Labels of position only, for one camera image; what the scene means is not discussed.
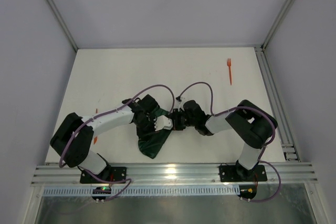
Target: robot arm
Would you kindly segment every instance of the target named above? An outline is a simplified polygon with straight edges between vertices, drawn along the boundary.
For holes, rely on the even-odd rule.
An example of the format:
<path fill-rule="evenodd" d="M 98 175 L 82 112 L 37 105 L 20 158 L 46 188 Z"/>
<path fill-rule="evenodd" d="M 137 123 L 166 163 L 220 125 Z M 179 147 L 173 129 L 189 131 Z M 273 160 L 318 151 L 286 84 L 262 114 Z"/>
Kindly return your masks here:
<path fill-rule="evenodd" d="M 151 146 L 155 143 L 153 155 L 139 145 L 140 151 L 150 158 L 156 156 L 172 130 L 180 131 L 187 126 L 193 126 L 200 134 L 211 136 L 223 130 L 234 129 L 245 142 L 236 163 L 237 174 L 245 180 L 253 173 L 263 146 L 272 135 L 270 123 L 250 108 L 269 117 L 274 127 L 277 127 L 277 122 L 247 100 L 242 101 L 238 107 L 247 109 L 236 109 L 218 116 L 206 115 L 194 100 L 190 100 L 183 101 L 179 109 L 168 113 L 159 107 L 154 98 L 146 95 L 117 112 L 100 113 L 99 118 L 85 125 L 67 149 L 64 161 L 69 167 L 78 166 L 91 171 L 103 180 L 109 180 L 112 173 L 110 165 L 99 154 L 90 151 L 90 145 L 96 136 L 114 127 L 134 123 L 137 126 L 139 142 L 150 143 Z M 94 116 L 80 117 L 76 113 L 69 114 L 52 137 L 50 145 L 61 156 L 74 131 L 91 118 Z"/>
<path fill-rule="evenodd" d="M 73 132 L 83 122 L 92 117 L 93 116 L 80 117 L 76 113 L 67 115 L 50 141 L 50 145 L 58 155 L 62 155 Z M 131 108 L 125 106 L 116 113 L 101 116 L 93 122 L 88 123 L 74 138 L 65 155 L 64 161 L 69 167 L 79 166 L 91 171 L 93 174 L 100 174 L 107 164 L 101 156 L 90 151 L 92 139 L 114 127 L 131 123 L 133 118 L 134 113 Z"/>

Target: cable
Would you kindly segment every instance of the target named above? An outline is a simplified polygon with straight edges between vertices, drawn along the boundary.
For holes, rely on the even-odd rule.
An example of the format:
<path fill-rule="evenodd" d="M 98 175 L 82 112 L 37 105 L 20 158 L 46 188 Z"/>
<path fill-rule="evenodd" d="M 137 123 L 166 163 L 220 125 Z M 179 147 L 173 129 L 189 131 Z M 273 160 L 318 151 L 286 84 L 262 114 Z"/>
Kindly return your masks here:
<path fill-rule="evenodd" d="M 192 87 L 192 86 L 194 86 L 194 85 L 196 85 L 196 84 L 205 84 L 205 85 L 207 85 L 207 86 L 210 88 L 210 93 L 211 93 L 210 111 L 211 111 L 211 115 L 213 115 L 213 116 L 220 116 L 220 115 L 222 115 L 222 114 L 225 114 L 225 113 L 228 113 L 228 112 L 232 112 L 232 111 L 235 111 L 235 110 L 250 110 L 250 111 L 253 111 L 253 112 L 255 112 L 255 113 L 261 115 L 262 117 L 264 117 L 264 118 L 266 119 L 266 121 L 271 125 L 271 128 L 272 128 L 272 136 L 271 136 L 271 139 L 270 139 L 269 141 L 267 141 L 267 142 L 264 144 L 263 149 L 262 149 L 262 151 L 261 151 L 261 153 L 260 153 L 260 155 L 259 155 L 259 157 L 258 157 L 258 161 L 259 161 L 260 163 L 268 164 L 270 167 L 272 167 L 272 168 L 274 169 L 274 171 L 276 172 L 276 174 L 277 174 L 277 176 L 278 176 L 278 178 L 279 178 L 279 187 L 278 187 L 277 191 L 276 191 L 271 197 L 269 197 L 269 198 L 267 198 L 267 199 L 262 199 L 262 200 L 250 200 L 250 201 L 251 201 L 251 202 L 266 202 L 266 201 L 269 201 L 269 200 L 273 199 L 274 197 L 276 197 L 276 196 L 279 194 L 280 190 L 281 190 L 281 178 L 280 178 L 280 174 L 278 173 L 278 171 L 276 170 L 276 168 L 275 168 L 271 163 L 269 163 L 269 162 L 267 162 L 267 161 L 261 161 L 261 160 L 260 160 L 261 157 L 262 157 L 262 155 L 263 155 L 264 152 L 265 152 L 266 146 L 269 145 L 269 144 L 271 144 L 271 143 L 274 141 L 274 138 L 275 138 L 275 134 L 276 134 L 275 126 L 274 126 L 274 124 L 272 123 L 271 119 L 270 119 L 265 113 L 263 113 L 263 112 L 261 112 L 261 111 L 259 111 L 259 110 L 257 110 L 257 109 L 254 109 L 254 108 L 247 107 L 247 106 L 237 106 L 237 107 L 233 107 L 233 108 L 231 108 L 231 109 L 228 109 L 228 110 L 219 112 L 219 113 L 217 113 L 217 114 L 214 114 L 214 113 L 213 113 L 213 110 L 212 110 L 212 108 L 213 108 L 213 103 L 214 103 L 213 90 L 212 90 L 212 87 L 210 86 L 210 84 L 207 83 L 207 82 L 200 81 L 200 82 L 195 82 L 195 83 L 189 85 L 188 87 L 186 87 L 186 88 L 182 91 L 182 93 L 180 94 L 180 96 L 181 96 L 186 90 L 188 90 L 190 87 Z"/>
<path fill-rule="evenodd" d="M 113 185 L 113 184 L 119 184 L 119 183 L 122 183 L 122 182 L 127 182 L 127 185 L 125 185 L 124 188 L 122 188 L 117 194 L 105 199 L 104 201 L 110 201 L 110 200 L 113 200 L 115 198 L 117 198 L 120 194 L 122 194 L 127 187 L 129 187 L 129 185 L 132 183 L 132 179 L 131 178 L 127 178 L 127 179 L 123 179 L 123 180 L 119 180 L 119 181 L 106 181 L 106 180 L 102 180 L 100 178 L 98 178 L 95 174 L 93 174 L 92 172 L 90 172 L 89 170 L 86 170 L 84 169 L 88 174 L 90 174 L 90 176 L 92 176 L 95 180 L 99 181 L 99 182 L 102 182 L 102 183 L 106 183 L 106 184 L 109 184 L 109 185 Z"/>
<path fill-rule="evenodd" d="M 60 167 L 60 168 L 63 168 L 63 167 L 66 165 L 66 163 L 63 163 L 65 154 L 66 154 L 67 151 L 69 150 L 69 147 L 70 147 L 71 143 L 73 142 L 73 140 L 75 139 L 75 136 L 78 134 L 78 132 L 79 132 L 84 126 L 86 126 L 86 125 L 87 125 L 88 123 L 90 123 L 90 122 L 93 122 L 93 121 L 94 121 L 95 119 L 97 119 L 97 118 L 100 118 L 100 117 L 102 117 L 102 116 L 104 116 L 104 115 L 112 114 L 112 113 L 114 113 L 114 112 L 117 112 L 118 110 L 121 110 L 121 109 L 125 108 L 125 107 L 126 107 L 127 105 L 129 105 L 131 102 L 133 102 L 134 100 L 138 99 L 138 96 L 141 95 L 143 92 L 146 92 L 147 90 L 152 89 L 152 88 L 156 88 L 156 87 L 164 87 L 164 88 L 168 89 L 169 92 L 170 92 L 170 94 L 172 95 L 172 98 L 173 98 L 173 104 L 172 104 L 172 107 L 171 107 L 171 109 L 170 109 L 170 111 L 169 111 L 169 112 L 171 113 L 171 112 L 173 111 L 173 109 L 174 109 L 174 106 L 175 106 L 175 96 L 174 96 L 173 91 L 172 91 L 168 86 L 163 85 L 163 84 L 156 84 L 156 85 L 149 86 L 148 88 L 145 88 L 145 89 L 143 89 L 142 91 L 140 91 L 140 92 L 139 92 L 138 94 L 136 94 L 132 99 L 130 99 L 127 103 L 123 104 L 123 105 L 120 106 L 119 108 L 116 108 L 116 109 L 113 109 L 113 110 L 110 110 L 110 111 L 106 111 L 106 112 L 100 113 L 100 114 L 95 115 L 95 116 L 93 116 L 92 118 L 86 120 L 85 122 L 83 122 L 83 123 L 82 123 L 82 124 L 81 124 L 81 125 L 74 131 L 74 132 L 73 132 L 73 134 L 71 135 L 71 137 L 70 137 L 70 139 L 69 139 L 67 145 L 65 146 L 65 148 L 64 148 L 64 150 L 63 150 L 63 152 L 62 152 L 62 155 L 61 155 L 61 157 L 60 157 L 60 160 L 59 160 L 59 164 L 58 164 L 59 167 Z M 113 199 L 117 198 L 117 197 L 118 197 L 120 194 L 122 194 L 122 193 L 126 190 L 126 188 L 129 187 L 129 185 L 132 183 L 132 179 L 130 179 L 130 178 L 127 178 L 127 179 L 124 179 L 124 180 L 119 180 L 119 181 L 113 181 L 113 182 L 111 182 L 111 181 L 105 181 L 105 180 L 102 180 L 102 179 L 98 178 L 98 177 L 97 177 L 95 174 L 93 174 L 91 171 L 89 171 L 89 170 L 87 170 L 87 169 L 84 169 L 84 170 L 85 170 L 88 174 L 90 174 L 90 176 L 92 176 L 95 180 L 97 180 L 97 181 L 99 181 L 99 182 L 102 182 L 102 183 L 109 184 L 109 185 L 111 185 L 111 184 L 119 184 L 119 183 L 122 183 L 122 182 L 128 182 L 127 185 L 125 185 L 125 186 L 124 186 L 124 187 L 123 187 L 117 194 L 115 194 L 115 195 L 113 195 L 113 196 L 111 196 L 111 197 L 105 199 L 104 201 L 110 201 L 110 200 L 113 200 Z M 74 214 L 74 213 L 76 213 L 76 212 L 82 210 L 84 207 L 88 206 L 89 204 L 90 204 L 90 202 L 89 202 L 88 204 L 85 204 L 85 205 L 79 207 L 78 209 L 76 209 L 76 210 L 74 210 L 74 211 L 71 211 L 71 212 L 57 212 L 57 213 L 60 214 L 60 215 L 71 215 L 71 214 Z"/>
<path fill-rule="evenodd" d="M 274 199 L 279 193 L 280 193 L 280 190 L 281 190 L 281 178 L 280 178 L 280 174 L 279 172 L 277 171 L 277 169 L 274 167 L 274 165 L 272 165 L 271 163 L 267 162 L 267 161 L 262 161 L 262 160 L 259 160 L 260 163 L 264 163 L 264 164 L 267 164 L 269 165 L 270 167 L 273 168 L 273 170 L 275 171 L 275 173 L 277 174 L 278 176 L 278 179 L 279 179 L 279 186 L 278 186 L 278 189 L 276 190 L 276 192 L 269 198 L 266 198 L 266 199 L 251 199 L 251 200 L 248 200 L 246 198 L 243 198 L 243 200 L 245 201 L 249 201 L 249 202 L 254 202 L 254 203 L 264 203 L 264 202 L 267 202 L 271 199 Z"/>
<path fill-rule="evenodd" d="M 107 201 L 110 201 L 110 200 L 113 200 L 113 199 L 117 198 L 117 197 L 118 197 L 120 194 L 122 194 L 122 193 L 126 190 L 126 188 L 129 187 L 129 185 L 132 183 L 132 179 L 130 179 L 130 178 L 127 178 L 127 179 L 124 179 L 124 180 L 120 180 L 120 181 L 113 181 L 113 182 L 111 182 L 111 181 L 105 181 L 105 180 L 102 180 L 102 179 L 98 178 L 96 175 L 94 175 L 94 174 L 93 174 L 92 172 L 90 172 L 89 170 L 86 170 L 86 169 L 84 169 L 84 170 L 85 170 L 88 174 L 90 174 L 94 179 L 96 179 L 97 181 L 102 182 L 102 183 L 106 183 L 106 184 L 110 184 L 110 185 L 111 185 L 111 184 L 118 184 L 118 183 L 122 183 L 122 182 L 128 182 L 127 185 L 124 186 L 124 187 L 123 187 L 117 194 L 115 194 L 115 195 L 113 195 L 113 196 L 111 196 L 111 197 L 105 199 L 104 202 L 107 202 Z M 58 215 L 73 215 L 73 214 L 75 214 L 75 213 L 81 211 L 82 209 L 84 209 L 85 207 L 87 207 L 88 205 L 90 205 L 90 204 L 92 204 L 92 203 L 94 203 L 94 202 L 98 202 L 98 201 L 91 201 L 91 202 L 88 202 L 88 203 L 84 204 L 83 206 L 81 206 L 81 207 L 79 207 L 79 208 L 77 208 L 77 209 L 75 209 L 75 210 L 73 210 L 73 211 L 70 211 L 70 212 L 59 212 L 59 211 L 56 211 L 56 210 L 53 209 L 53 205 L 51 205 L 51 206 L 49 207 L 48 211 L 46 212 L 45 216 L 43 217 L 41 223 L 44 224 L 44 223 L 46 222 L 47 216 L 49 215 L 50 211 L 55 212 L 55 213 L 58 214 Z"/>
<path fill-rule="evenodd" d="M 172 105 L 172 107 L 171 107 L 171 109 L 170 109 L 170 111 L 169 111 L 169 112 L 172 112 L 173 109 L 174 109 L 174 106 L 175 106 L 175 97 L 174 97 L 174 93 L 173 93 L 173 91 L 172 91 L 169 87 L 167 87 L 166 85 L 163 85 L 163 84 L 156 84 L 156 85 L 152 85 L 152 86 L 150 86 L 150 87 L 148 87 L 148 88 L 145 88 L 144 90 L 142 90 L 142 91 L 140 91 L 138 94 L 136 94 L 136 95 L 135 95 L 131 100 L 129 100 L 127 103 L 125 103 L 125 104 L 123 104 L 122 106 L 120 106 L 119 108 L 116 108 L 116 109 L 113 109 L 113 110 L 110 110 L 110 111 L 106 111 L 106 112 L 100 113 L 100 114 L 95 115 L 94 117 L 88 119 L 87 121 L 83 122 L 83 123 L 82 123 L 82 124 L 81 124 L 81 125 L 74 131 L 74 132 L 73 132 L 73 134 L 71 135 L 71 138 L 69 139 L 67 145 L 65 146 L 65 148 L 64 148 L 64 150 L 63 150 L 63 152 L 62 152 L 61 158 L 60 158 L 60 160 L 59 160 L 59 163 L 58 163 L 59 167 L 60 167 L 60 168 L 63 168 L 63 167 L 66 165 L 66 163 L 63 164 L 63 160 L 64 160 L 64 157 L 65 157 L 65 154 L 67 153 L 67 151 L 68 151 L 68 149 L 69 149 L 71 143 L 72 143 L 73 140 L 75 139 L 75 136 L 78 134 L 78 132 L 79 132 L 83 127 L 85 127 L 88 123 L 93 122 L 93 121 L 94 121 L 95 119 L 97 119 L 97 118 L 100 118 L 100 117 L 102 117 L 102 116 L 104 116 L 104 115 L 108 115 L 108 114 L 117 112 L 118 110 L 121 110 L 121 109 L 125 108 L 128 104 L 130 104 L 131 102 L 133 102 L 133 101 L 134 101 L 139 95 L 141 95 L 143 92 L 147 91 L 148 89 L 152 89 L 152 88 L 156 88 L 156 87 L 164 87 L 164 88 L 166 88 L 166 89 L 169 90 L 170 94 L 171 94 L 172 97 L 173 97 L 173 105 Z"/>
<path fill-rule="evenodd" d="M 189 88 L 191 88 L 192 86 L 194 86 L 194 85 L 196 85 L 196 84 L 205 84 L 205 85 L 207 85 L 207 86 L 209 87 L 209 89 L 210 89 L 210 93 L 211 93 L 210 112 L 211 112 L 211 115 L 213 115 L 213 116 L 220 116 L 220 115 L 222 115 L 222 114 L 225 114 L 225 113 L 228 113 L 228 112 L 232 112 L 232 111 L 235 111 L 235 110 L 250 110 L 250 111 L 253 111 L 253 112 L 255 112 L 255 113 L 261 115 L 262 117 L 264 117 L 264 118 L 266 119 L 266 121 L 267 121 L 267 122 L 271 125 L 271 127 L 272 127 L 272 136 L 271 136 L 271 139 L 270 139 L 268 142 L 266 142 L 266 143 L 264 144 L 263 149 L 262 149 L 262 151 L 261 151 L 261 153 L 260 153 L 260 155 L 259 155 L 259 157 L 258 157 L 258 159 L 260 159 L 260 158 L 262 157 L 262 155 L 264 154 L 264 152 L 265 152 L 266 146 L 273 142 L 273 140 L 274 140 L 274 138 L 275 138 L 275 134 L 276 134 L 274 124 L 272 123 L 272 121 L 270 120 L 270 118 L 268 118 L 268 116 L 267 116 L 265 113 L 262 113 L 261 111 L 259 111 L 259 110 L 257 110 L 257 109 L 250 108 L 250 107 L 246 107 L 246 106 L 233 107 L 233 108 L 231 108 L 231 109 L 228 109 L 228 110 L 222 111 L 222 112 L 220 112 L 220 113 L 214 114 L 214 112 L 213 112 L 213 104 L 214 104 L 214 93 L 213 93 L 213 89 L 212 89 L 212 87 L 210 86 L 209 83 L 204 82 L 204 81 L 199 81 L 199 82 L 195 82 L 195 83 L 190 84 L 188 87 L 186 87 L 186 88 L 182 91 L 182 93 L 180 94 L 180 96 L 181 96 L 185 91 L 187 91 Z"/>
<path fill-rule="evenodd" d="M 182 93 L 180 94 L 180 97 L 184 94 L 185 91 L 187 91 L 189 88 L 191 88 L 192 86 L 194 86 L 194 85 L 196 85 L 196 84 L 205 84 L 205 85 L 207 85 L 207 86 L 209 87 L 209 89 L 210 89 L 210 93 L 211 93 L 210 113 L 211 113 L 211 115 L 214 115 L 214 112 L 213 112 L 214 92 L 213 92 L 212 87 L 210 86 L 209 83 L 204 82 L 204 81 L 195 82 L 195 83 L 189 85 L 188 87 L 186 87 L 186 88 L 182 91 Z"/>
<path fill-rule="evenodd" d="M 256 186 L 256 189 L 258 188 L 258 175 L 255 173 L 254 185 Z"/>

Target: black mounting plate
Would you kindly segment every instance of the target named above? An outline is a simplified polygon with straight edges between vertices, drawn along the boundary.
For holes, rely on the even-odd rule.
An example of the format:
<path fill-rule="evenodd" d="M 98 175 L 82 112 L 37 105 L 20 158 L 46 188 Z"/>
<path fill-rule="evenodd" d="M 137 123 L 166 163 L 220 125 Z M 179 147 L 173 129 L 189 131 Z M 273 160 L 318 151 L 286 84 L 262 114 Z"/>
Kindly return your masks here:
<path fill-rule="evenodd" d="M 257 174 L 259 182 L 267 181 L 267 175 L 264 165 L 257 165 L 254 174 Z M 235 165 L 220 165 L 219 166 L 219 177 L 220 182 L 242 182 L 239 175 L 236 173 Z M 252 176 L 251 179 L 245 180 L 245 182 L 254 182 L 255 177 Z"/>
<path fill-rule="evenodd" d="M 124 180 L 126 179 L 127 168 L 126 167 L 110 167 L 109 174 L 111 174 L 111 178 L 112 178 L 111 181 Z M 101 184 L 101 182 L 96 181 L 85 170 L 83 170 L 80 175 L 80 183 L 81 184 L 97 184 L 97 183 Z"/>

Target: white wall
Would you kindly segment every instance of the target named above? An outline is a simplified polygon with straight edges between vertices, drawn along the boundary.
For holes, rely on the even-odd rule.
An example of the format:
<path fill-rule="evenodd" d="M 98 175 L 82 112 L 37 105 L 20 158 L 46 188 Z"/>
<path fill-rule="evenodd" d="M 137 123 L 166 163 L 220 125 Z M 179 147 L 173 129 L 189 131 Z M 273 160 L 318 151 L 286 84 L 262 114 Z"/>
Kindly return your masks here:
<path fill-rule="evenodd" d="M 54 0 L 79 48 L 262 44 L 284 0 Z"/>
<path fill-rule="evenodd" d="M 336 209 L 336 0 L 296 0 L 267 52 L 303 160 Z"/>
<path fill-rule="evenodd" d="M 22 218 L 75 52 L 44 0 L 0 0 L 0 219 Z"/>

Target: white cable tray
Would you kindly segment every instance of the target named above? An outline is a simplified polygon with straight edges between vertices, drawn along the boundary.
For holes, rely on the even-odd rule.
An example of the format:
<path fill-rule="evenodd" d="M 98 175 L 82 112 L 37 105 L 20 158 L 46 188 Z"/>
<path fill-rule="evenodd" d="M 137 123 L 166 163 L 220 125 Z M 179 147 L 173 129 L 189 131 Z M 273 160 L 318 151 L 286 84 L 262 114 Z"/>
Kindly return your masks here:
<path fill-rule="evenodd" d="M 82 197 L 92 196 L 96 186 L 47 186 L 44 197 Z M 118 193 L 123 187 L 112 187 L 111 195 Z M 202 195 L 238 195 L 238 185 L 214 186 L 130 186 L 120 196 L 202 196 Z"/>

